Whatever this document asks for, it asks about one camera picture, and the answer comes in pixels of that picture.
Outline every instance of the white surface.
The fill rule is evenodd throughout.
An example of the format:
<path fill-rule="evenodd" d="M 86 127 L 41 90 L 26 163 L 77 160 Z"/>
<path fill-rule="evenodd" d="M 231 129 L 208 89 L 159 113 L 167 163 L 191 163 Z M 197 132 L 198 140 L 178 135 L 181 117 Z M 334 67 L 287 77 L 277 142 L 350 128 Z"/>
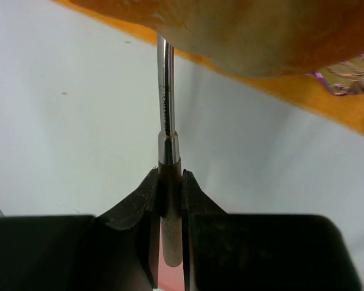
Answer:
<path fill-rule="evenodd" d="M 157 164 L 155 58 L 54 3 L 0 0 L 5 215 L 100 214 L 136 188 Z M 330 217 L 364 282 L 364 137 L 179 58 L 175 75 L 183 166 L 209 196 Z"/>

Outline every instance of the orange cloth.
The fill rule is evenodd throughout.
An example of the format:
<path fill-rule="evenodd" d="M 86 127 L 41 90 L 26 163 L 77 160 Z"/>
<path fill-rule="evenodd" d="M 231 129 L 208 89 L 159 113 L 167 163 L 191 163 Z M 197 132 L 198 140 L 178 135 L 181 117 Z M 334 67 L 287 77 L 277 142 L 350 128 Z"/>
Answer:
<path fill-rule="evenodd" d="M 122 30 L 136 38 L 151 44 L 156 44 L 157 35 L 154 31 L 140 25 L 131 24 L 109 18 L 93 11 L 78 7 L 69 0 L 52 0 L 98 19 L 107 25 Z M 364 135 L 364 95 L 333 96 L 315 79 L 306 76 L 292 76 L 274 79 L 252 79 L 231 76 L 215 68 L 205 58 L 197 55 L 176 51 L 176 54 L 192 62 L 199 63 L 222 75 L 234 78 L 248 86 L 254 87 L 279 99 L 299 106 L 305 110 L 335 120 L 352 130 Z"/>

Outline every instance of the bread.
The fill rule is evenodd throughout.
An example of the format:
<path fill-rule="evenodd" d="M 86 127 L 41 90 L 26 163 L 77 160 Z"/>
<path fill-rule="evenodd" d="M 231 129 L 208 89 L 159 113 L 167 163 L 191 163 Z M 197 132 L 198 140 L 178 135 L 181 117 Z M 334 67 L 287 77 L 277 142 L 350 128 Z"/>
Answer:
<path fill-rule="evenodd" d="M 71 0 L 156 30 L 238 76 L 302 74 L 364 52 L 364 0 Z"/>

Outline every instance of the orange object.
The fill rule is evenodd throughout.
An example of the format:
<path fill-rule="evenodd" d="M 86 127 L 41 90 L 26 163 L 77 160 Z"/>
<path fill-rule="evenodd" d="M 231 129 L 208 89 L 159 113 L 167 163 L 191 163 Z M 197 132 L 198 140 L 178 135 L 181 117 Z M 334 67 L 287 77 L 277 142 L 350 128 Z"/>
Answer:
<path fill-rule="evenodd" d="M 122 30 L 138 39 L 154 45 L 156 44 L 157 35 L 149 28 L 120 21 L 78 7 L 69 2 L 69 0 L 53 1 L 98 19 L 103 23 Z M 262 90 L 293 105 L 335 120 L 364 135 L 364 95 L 348 95 L 344 97 L 333 96 L 330 95 L 317 80 L 307 76 L 290 76 L 272 79 L 254 79 L 232 76 L 214 67 L 204 57 L 191 55 L 178 50 L 176 51 L 176 54 L 192 62 L 201 64 L 215 72 L 221 73 L 222 75 L 234 78 L 248 86 Z"/>

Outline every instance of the shiny foil wrapper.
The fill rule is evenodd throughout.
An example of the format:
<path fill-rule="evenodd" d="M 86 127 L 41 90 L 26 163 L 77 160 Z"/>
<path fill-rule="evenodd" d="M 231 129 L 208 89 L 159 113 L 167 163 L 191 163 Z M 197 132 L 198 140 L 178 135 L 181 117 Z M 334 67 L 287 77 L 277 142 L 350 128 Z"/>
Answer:
<path fill-rule="evenodd" d="M 364 94 L 364 54 L 311 73 L 337 96 Z"/>

